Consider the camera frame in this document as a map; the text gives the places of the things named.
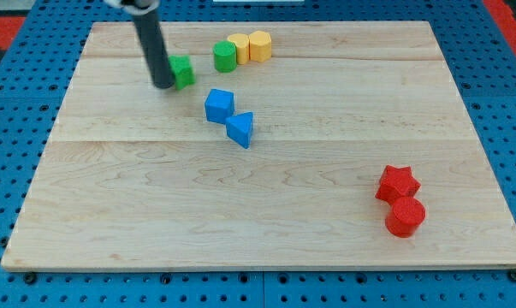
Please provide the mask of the silver rod mount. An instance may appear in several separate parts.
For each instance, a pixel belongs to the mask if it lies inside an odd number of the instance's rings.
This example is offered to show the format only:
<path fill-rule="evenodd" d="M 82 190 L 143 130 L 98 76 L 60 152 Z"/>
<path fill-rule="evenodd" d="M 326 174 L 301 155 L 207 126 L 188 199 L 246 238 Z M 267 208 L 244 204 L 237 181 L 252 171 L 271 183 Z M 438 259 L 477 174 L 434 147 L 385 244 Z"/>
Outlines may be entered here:
<path fill-rule="evenodd" d="M 104 0 L 109 6 L 117 9 L 149 9 L 156 8 L 159 0 Z"/>

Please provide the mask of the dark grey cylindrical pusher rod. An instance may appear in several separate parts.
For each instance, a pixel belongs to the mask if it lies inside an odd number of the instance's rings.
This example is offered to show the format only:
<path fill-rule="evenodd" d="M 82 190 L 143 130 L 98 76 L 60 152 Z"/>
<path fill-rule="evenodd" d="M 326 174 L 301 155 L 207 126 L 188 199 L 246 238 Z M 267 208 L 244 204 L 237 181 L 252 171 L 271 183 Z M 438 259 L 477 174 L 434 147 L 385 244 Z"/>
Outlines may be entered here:
<path fill-rule="evenodd" d="M 152 84 L 158 89 L 170 88 L 175 84 L 175 77 L 169 64 L 157 8 L 149 6 L 141 13 L 133 15 L 133 23 Z"/>

